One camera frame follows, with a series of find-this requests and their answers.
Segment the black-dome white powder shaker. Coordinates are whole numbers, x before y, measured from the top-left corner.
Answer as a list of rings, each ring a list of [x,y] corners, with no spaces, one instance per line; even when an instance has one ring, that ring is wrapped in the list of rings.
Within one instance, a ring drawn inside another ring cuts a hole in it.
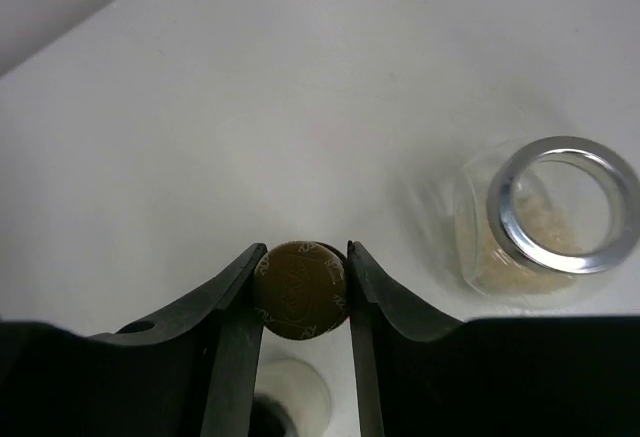
[[[249,436],[323,436],[331,421],[329,389],[314,367],[279,359],[258,367]]]

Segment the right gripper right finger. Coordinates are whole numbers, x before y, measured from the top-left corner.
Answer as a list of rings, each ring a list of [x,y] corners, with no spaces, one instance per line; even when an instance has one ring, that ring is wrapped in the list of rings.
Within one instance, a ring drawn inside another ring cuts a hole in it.
[[[347,248],[365,436],[635,436],[635,316],[461,322]]]

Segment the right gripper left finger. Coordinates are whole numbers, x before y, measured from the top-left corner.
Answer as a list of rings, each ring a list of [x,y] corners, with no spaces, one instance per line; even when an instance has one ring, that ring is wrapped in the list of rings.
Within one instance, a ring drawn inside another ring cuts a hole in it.
[[[5,436],[245,436],[262,324],[251,279],[262,244],[114,333],[1,325]]]

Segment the gold-cap brown bottle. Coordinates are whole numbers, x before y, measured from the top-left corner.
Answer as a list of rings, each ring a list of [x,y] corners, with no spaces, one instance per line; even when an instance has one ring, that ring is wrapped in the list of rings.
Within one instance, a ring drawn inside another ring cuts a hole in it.
[[[252,277],[253,304],[264,326],[288,340],[319,337],[348,317],[346,258],[315,241],[290,241],[269,250]]]

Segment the silver-rim glass jar back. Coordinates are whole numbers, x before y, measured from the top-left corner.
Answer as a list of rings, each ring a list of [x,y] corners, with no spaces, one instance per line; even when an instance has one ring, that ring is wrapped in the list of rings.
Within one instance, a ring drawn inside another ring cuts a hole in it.
[[[494,298],[549,304],[599,290],[639,244],[639,177],[593,140],[507,142],[456,176],[464,281]]]

